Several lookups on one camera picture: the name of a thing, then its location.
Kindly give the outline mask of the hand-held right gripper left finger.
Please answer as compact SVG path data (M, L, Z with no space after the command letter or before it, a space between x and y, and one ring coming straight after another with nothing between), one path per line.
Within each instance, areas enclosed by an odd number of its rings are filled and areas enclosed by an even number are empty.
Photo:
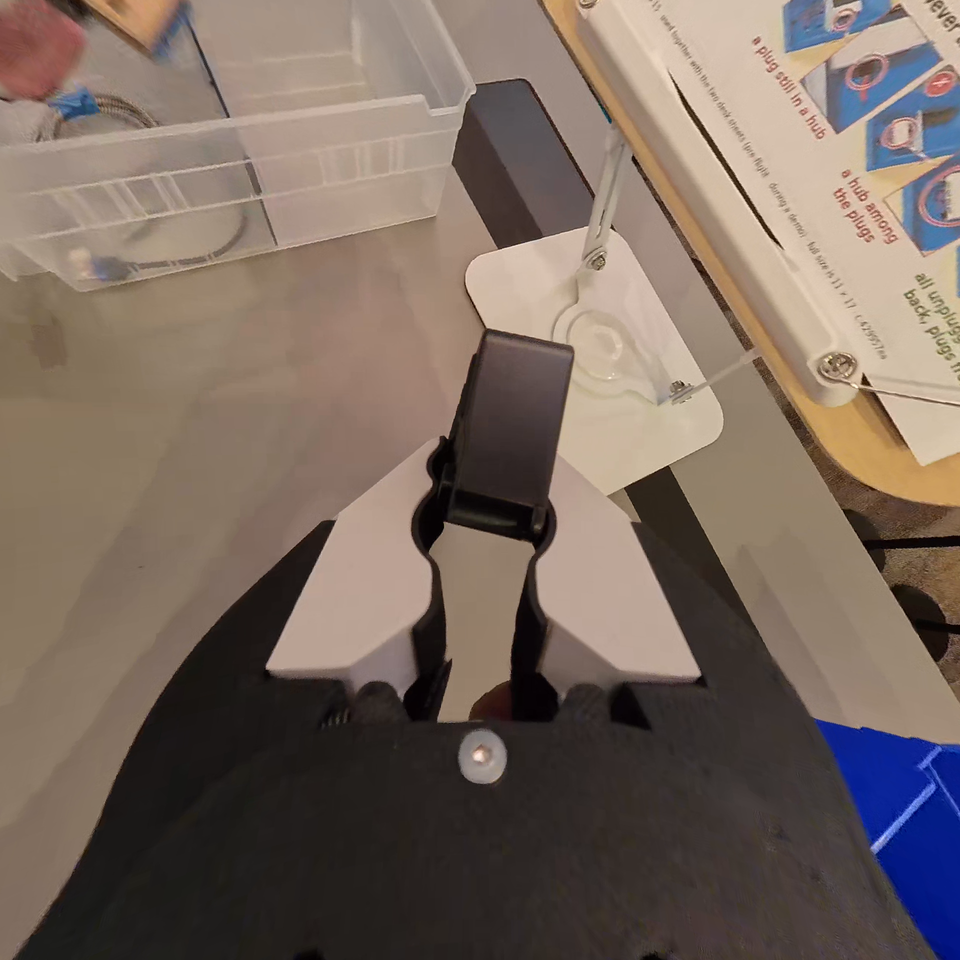
M325 680L354 697L389 685L404 706L438 706L450 673L441 575L439 476L449 442L426 442L332 521L268 658L284 680Z

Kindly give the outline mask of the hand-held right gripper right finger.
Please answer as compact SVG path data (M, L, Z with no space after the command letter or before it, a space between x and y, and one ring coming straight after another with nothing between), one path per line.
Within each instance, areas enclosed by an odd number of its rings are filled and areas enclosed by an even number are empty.
M701 677L628 515L589 481L552 481L514 622L512 683L562 700L581 685L610 692Z

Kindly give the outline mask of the black multi-port hub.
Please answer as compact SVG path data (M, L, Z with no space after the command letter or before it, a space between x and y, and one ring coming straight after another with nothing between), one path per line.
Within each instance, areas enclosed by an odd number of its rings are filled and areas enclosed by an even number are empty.
M572 346L487 329L442 446L442 520L528 544L544 536Z

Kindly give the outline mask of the blue plastic bin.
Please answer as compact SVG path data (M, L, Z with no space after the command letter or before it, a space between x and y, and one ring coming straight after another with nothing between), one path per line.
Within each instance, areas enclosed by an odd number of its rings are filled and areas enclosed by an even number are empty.
M939 958L959 957L959 746L818 721L870 849Z

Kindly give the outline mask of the clear plastic storage bin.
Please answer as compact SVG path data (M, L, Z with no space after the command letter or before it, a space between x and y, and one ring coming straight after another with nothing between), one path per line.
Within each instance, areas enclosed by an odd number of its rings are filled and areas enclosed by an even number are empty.
M2 276L88 292L433 217L474 91L431 2L2 2ZM78 283L46 196L151 135L246 162L244 242Z

